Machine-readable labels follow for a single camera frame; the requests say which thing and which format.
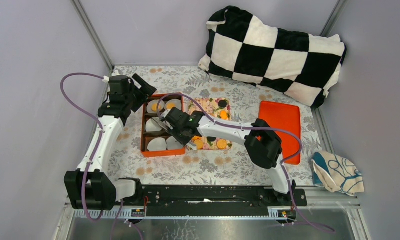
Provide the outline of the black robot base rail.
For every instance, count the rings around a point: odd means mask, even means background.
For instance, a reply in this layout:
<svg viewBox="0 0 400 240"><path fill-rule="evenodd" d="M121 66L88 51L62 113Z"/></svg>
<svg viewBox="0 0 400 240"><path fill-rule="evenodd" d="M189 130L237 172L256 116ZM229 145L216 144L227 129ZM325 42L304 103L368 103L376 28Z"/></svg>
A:
<svg viewBox="0 0 400 240"><path fill-rule="evenodd" d="M268 217L269 208L308 205L303 189L293 195L265 186L143 185L124 206L147 217Z"/></svg>

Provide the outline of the orange compartment cookie box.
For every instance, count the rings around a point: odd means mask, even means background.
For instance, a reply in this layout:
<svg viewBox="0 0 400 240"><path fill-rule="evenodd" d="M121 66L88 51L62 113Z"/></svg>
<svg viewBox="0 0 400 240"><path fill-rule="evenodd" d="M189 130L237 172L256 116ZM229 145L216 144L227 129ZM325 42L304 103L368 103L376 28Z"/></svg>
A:
<svg viewBox="0 0 400 240"><path fill-rule="evenodd" d="M167 140L171 135L166 132L166 130L162 131L155 131L155 132L146 132L145 131L145 124L146 121L150 118L153 117L158 117L157 113L147 113L147 105L150 101L152 100L159 100L159 101L164 101L166 104L167 101L173 100L173 99L180 99L182 101L182 111L184 110L183 107L183 97L180 95L169 95L165 96L164 94L154 94L152 95L147 103L145 103L142 107L142 126L141 126L141 145L140 145L140 151L141 154L146 157L146 158L152 158L152 157L168 157L168 156L181 156L186 153L186 148L184 147L183 149L176 149L176 150L164 150L164 151L148 151L147 150L147 145L148 143L154 139L154 138L164 138Z"/></svg>

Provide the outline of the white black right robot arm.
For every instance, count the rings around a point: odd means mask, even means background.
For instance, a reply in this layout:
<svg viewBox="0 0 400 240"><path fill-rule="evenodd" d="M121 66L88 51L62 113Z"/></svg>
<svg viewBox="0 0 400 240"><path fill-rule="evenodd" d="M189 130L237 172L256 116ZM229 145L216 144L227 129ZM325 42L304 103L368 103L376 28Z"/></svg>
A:
<svg viewBox="0 0 400 240"><path fill-rule="evenodd" d="M275 201L287 206L295 199L292 183L282 167L282 139L266 121L258 118L253 123L234 122L202 111L188 114L173 107L159 115L156 122L183 146L194 148L195 144L191 142L194 137L207 137L245 147L252 163L270 177Z"/></svg>

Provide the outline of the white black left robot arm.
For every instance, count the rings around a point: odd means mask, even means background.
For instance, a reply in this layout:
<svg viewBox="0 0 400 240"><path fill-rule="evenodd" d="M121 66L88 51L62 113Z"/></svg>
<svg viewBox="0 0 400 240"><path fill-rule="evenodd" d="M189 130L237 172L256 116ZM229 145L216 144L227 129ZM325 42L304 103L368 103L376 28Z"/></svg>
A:
<svg viewBox="0 0 400 240"><path fill-rule="evenodd" d="M76 210L110 211L116 202L126 200L136 206L143 200L142 184L137 178L112 181L108 167L115 143L131 115L136 113L156 92L138 74L131 77L102 77L109 86L108 99L97 115L81 107L79 111L94 119L97 127L89 148L76 170L67 171L64 184L72 207Z"/></svg>

